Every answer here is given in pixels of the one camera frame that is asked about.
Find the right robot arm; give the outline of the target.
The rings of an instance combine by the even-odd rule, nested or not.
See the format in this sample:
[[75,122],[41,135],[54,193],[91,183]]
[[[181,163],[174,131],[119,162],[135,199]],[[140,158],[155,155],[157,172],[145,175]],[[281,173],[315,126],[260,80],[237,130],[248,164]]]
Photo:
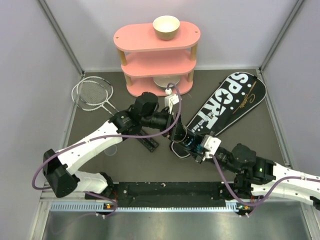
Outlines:
[[253,198],[255,207],[269,197],[299,201],[320,208],[320,178],[257,156],[237,144],[232,151],[220,146],[197,145],[190,152],[196,161],[213,162],[222,178],[220,195],[226,200]]

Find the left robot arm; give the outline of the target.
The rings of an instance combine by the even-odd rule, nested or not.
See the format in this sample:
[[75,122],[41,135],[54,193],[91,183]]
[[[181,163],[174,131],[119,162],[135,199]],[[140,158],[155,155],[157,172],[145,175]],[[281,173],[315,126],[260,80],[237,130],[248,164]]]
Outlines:
[[179,94],[165,97],[165,107],[157,110],[158,97],[144,92],[129,108],[117,112],[97,130],[77,143],[55,152],[47,150],[43,155],[42,174],[57,198],[73,192],[92,192],[102,198],[109,198],[114,191],[112,179],[104,172],[80,171],[88,161],[109,147],[128,138],[144,139],[139,135],[142,127],[157,129],[160,135],[171,140],[177,137],[177,130],[183,128],[180,116],[172,114],[172,107],[181,104]]

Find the black shuttlecock tube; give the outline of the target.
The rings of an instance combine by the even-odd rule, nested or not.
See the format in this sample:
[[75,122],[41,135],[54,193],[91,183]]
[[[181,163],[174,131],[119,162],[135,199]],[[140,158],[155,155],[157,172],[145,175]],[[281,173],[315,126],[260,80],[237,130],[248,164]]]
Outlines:
[[186,137],[178,144],[191,154],[200,156],[205,152],[205,149],[201,146],[204,137],[203,133],[194,133],[188,130]]

